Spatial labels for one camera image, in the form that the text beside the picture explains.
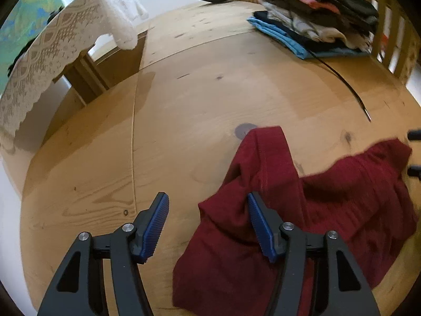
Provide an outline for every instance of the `wooden chair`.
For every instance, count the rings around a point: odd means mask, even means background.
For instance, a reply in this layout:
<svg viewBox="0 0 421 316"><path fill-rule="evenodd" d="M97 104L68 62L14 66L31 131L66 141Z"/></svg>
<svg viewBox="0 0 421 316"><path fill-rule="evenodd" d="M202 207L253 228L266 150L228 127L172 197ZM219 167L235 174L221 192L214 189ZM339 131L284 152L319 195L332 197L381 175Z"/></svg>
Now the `wooden chair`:
<svg viewBox="0 0 421 316"><path fill-rule="evenodd" d="M239 0L257 3L257 0ZM406 84L418 58L420 36L396 0L367 0L379 12L371 56Z"/></svg>

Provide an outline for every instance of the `blue towel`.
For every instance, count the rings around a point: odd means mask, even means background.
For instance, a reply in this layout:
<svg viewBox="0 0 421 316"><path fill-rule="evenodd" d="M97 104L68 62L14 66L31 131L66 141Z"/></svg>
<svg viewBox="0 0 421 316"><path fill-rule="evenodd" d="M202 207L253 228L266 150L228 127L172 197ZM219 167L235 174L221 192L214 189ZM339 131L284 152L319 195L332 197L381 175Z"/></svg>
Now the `blue towel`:
<svg viewBox="0 0 421 316"><path fill-rule="evenodd" d="M313 56L299 43L297 43L294 39L291 39L284 30L276 27L275 25L271 25L269 23L265 23L262 20L258 20L254 17L250 17L247 21L256 27L259 31L267 34L268 36L275 38L280 43L284 44L288 47L298 58L300 59L308 59L313 58ZM368 52L364 51L356 51L351 50L349 48L336 48L331 49L329 51L324 52L314 52L314 54L318 58L327 58L327 57L339 57L339 56L368 56Z"/></svg>

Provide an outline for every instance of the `wood grain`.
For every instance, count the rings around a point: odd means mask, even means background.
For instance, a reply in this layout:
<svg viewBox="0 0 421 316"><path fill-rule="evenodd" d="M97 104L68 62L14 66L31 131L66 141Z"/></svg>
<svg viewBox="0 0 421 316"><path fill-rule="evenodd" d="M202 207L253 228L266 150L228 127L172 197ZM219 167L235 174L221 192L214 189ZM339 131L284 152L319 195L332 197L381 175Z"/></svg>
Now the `wood grain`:
<svg viewBox="0 0 421 316"><path fill-rule="evenodd" d="M325 67L297 59L248 28L244 19L259 6L190 8L152 21L143 58L149 65L73 116L33 159L21 244L36 307L78 233L110 232L165 191L171 200L168 220L155 255L140 271L155 316L190 315L172 305L173 267L199 224L197 203L215 193L226 174L240 143L234 130L242 123L281 125L300 175L325 170L380 139L404 140L408 129L419 126L421 108L372 58L326 60L359 93L372 116L369 123ZM221 15L231 15L233 25ZM202 19L210 23L201 26ZM175 37L184 32L189 36ZM421 163L421 144L411 146L410 163ZM421 184L405 180L419 212ZM417 231L374 289L382 316L401 303L420 269ZM112 296L109 278L106 290Z"/></svg>
<svg viewBox="0 0 421 316"><path fill-rule="evenodd" d="M76 90L71 87L63 98L62 102L57 108L53 119L47 129L46 135L44 136L43 144L62 126L64 125L73 115L81 110L85 104L79 98Z"/></svg>
<svg viewBox="0 0 421 316"><path fill-rule="evenodd" d="M22 197L21 247L35 308L77 234L112 232L136 215L131 160L136 82L134 75L102 94L32 159Z"/></svg>
<svg viewBox="0 0 421 316"><path fill-rule="evenodd" d="M133 50L122 50L115 47L95 61L96 68L113 87L139 71L146 32L138 35L137 45Z"/></svg>
<svg viewBox="0 0 421 316"><path fill-rule="evenodd" d="M172 308L172 269L199 223L197 203L215 193L226 174L240 143L238 125L281 125L300 175L325 170L380 139L404 140L419 125L421 108L380 63L328 63L359 93L372 123L332 73L258 32L202 44L140 71L133 128L136 205L147 208L157 191L171 200L155 255L141 268L157 315L184 314ZM421 162L421 151L414 150L411 162ZM419 211L418 180L408 180L408 188ZM418 238L407 242L374 290L383 316L400 304L420 272Z"/></svg>
<svg viewBox="0 0 421 316"><path fill-rule="evenodd" d="M85 77L81 75L73 63L66 68L64 75L84 104L88 104L98 97L98 93L91 89Z"/></svg>
<svg viewBox="0 0 421 316"><path fill-rule="evenodd" d="M249 32L246 21L259 4L234 1L224 4L198 2L149 21L140 68L193 46L222 37Z"/></svg>
<svg viewBox="0 0 421 316"><path fill-rule="evenodd" d="M406 21L406 25L408 26L408 31L404 34L401 53L399 54L399 61L401 61L402 66L401 63L398 62L394 71L394 75L398 77L403 84L406 84L408 81L416 64L421 43L420 37L416 33L414 27L408 21Z"/></svg>

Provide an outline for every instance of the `blue gripper pad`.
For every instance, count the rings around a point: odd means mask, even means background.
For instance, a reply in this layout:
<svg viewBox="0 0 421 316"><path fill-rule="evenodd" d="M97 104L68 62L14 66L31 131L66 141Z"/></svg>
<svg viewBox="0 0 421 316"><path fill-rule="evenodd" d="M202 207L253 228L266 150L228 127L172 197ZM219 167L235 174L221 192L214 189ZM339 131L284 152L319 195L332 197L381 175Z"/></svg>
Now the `blue gripper pad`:
<svg viewBox="0 0 421 316"><path fill-rule="evenodd" d="M132 258L138 264L144 264L154 252L164 223L170 210L168 195L160 192L149 209L141 211L134 220L136 237L131 244Z"/></svg>
<svg viewBox="0 0 421 316"><path fill-rule="evenodd" d="M286 252L286 241L279 230L283 223L281 217L265 206L257 192L248 194L248 211L263 255L275 263Z"/></svg>

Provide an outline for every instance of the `black cable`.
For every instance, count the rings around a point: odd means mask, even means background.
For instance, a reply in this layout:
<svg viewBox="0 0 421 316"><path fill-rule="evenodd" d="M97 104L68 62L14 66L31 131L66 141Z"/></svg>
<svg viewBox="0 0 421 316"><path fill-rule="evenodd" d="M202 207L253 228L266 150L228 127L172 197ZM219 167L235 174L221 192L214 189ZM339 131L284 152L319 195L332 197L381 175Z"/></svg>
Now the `black cable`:
<svg viewBox="0 0 421 316"><path fill-rule="evenodd" d="M355 99L357 100L357 102L359 103L359 105L361 106L361 108L363 109L368 121L371 122L371 117L370 114L367 111L367 108L364 105L363 100L360 98L360 96L357 94L357 92L354 90L354 88L344 79L344 77L342 77L338 71L336 71L334 68L332 68L329 64L325 63L325 61L321 60L319 57L317 57L312 51L307 50L308 53L310 53L314 58L316 58L319 62L321 62L322 64L326 65L330 70L332 70L332 72L342 81L342 83L344 83L347 88L350 90L350 92L354 95Z"/></svg>
<svg viewBox="0 0 421 316"><path fill-rule="evenodd" d="M297 30L295 29L295 27L294 27L294 18L293 18L293 15L292 15L292 13L291 13L291 5L290 4L288 4L288 11L289 11L289 13L290 13L290 19L291 19L291 26L292 26L292 30L294 31L294 32L296 32L296 33L298 33L297 32ZM364 105L364 102L363 102L363 100L360 98L360 96L357 94L357 92L354 90L354 88L353 87L351 87L351 85L344 79L344 77L342 77L341 75L340 75L340 73L338 72L338 71L336 71L334 68L332 68L329 64L327 64L325 61L323 61L323 60L321 60L319 57L317 57L312 51L310 51L310 50L308 50L308 49L306 49L305 47L304 47L304 49L309 53L309 54L311 54L314 58L316 58L319 62L321 62L322 64L324 64L324 65L326 65L330 70L332 70L332 72L342 81L342 83L344 83L346 86L347 86L347 88L350 90L350 92L354 95L354 97L355 97L355 99L357 100L357 102L358 102L358 104L361 106L361 108L363 109L363 112L365 113L365 115L366 115L366 117L367 117L367 119L368 119L368 121L370 121L371 122L371 117L370 117L370 114L368 113L368 111L367 111L367 108L365 107L365 105Z"/></svg>

